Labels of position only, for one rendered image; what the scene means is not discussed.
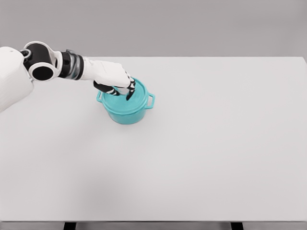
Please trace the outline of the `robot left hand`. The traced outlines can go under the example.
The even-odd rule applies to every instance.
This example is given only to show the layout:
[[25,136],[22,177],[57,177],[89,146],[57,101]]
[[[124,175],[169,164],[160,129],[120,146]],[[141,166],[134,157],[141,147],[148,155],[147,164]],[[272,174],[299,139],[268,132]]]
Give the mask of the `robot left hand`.
[[119,63],[95,61],[97,71],[93,85],[101,92],[120,96],[125,95],[128,101],[135,92],[135,79]]

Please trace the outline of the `teal pot lid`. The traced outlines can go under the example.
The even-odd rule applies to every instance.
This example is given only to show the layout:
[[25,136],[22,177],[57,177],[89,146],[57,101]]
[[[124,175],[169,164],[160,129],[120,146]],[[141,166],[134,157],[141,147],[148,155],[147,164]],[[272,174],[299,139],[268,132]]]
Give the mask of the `teal pot lid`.
[[135,82],[135,90],[129,100],[126,99],[126,95],[114,96],[102,93],[101,101],[103,106],[108,111],[116,114],[128,114],[140,109],[145,104],[148,91],[138,79],[135,79]]

